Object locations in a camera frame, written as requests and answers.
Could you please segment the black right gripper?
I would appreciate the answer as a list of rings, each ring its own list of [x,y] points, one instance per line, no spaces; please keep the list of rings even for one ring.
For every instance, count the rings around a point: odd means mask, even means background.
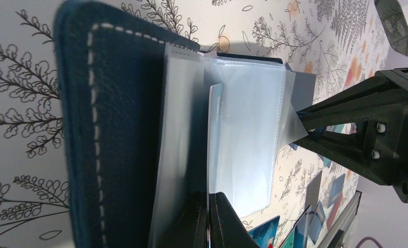
[[[307,130],[356,123],[356,133],[326,131],[294,144],[394,188],[408,204],[408,68],[374,76],[303,110]]]

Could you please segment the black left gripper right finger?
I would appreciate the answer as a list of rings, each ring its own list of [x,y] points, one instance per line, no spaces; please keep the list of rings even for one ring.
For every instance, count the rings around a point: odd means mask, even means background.
[[[258,247],[223,192],[209,195],[211,247]]]

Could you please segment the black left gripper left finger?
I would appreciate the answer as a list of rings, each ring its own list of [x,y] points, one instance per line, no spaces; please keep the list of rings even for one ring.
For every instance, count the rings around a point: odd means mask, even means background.
[[[195,192],[185,202],[175,224],[163,237],[163,247],[207,247],[207,193]]]

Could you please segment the blue denim card holder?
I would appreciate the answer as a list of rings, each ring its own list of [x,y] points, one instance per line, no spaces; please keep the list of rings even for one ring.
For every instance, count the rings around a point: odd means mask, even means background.
[[[54,22],[76,247],[148,247],[161,140],[165,43],[199,45],[96,1]]]

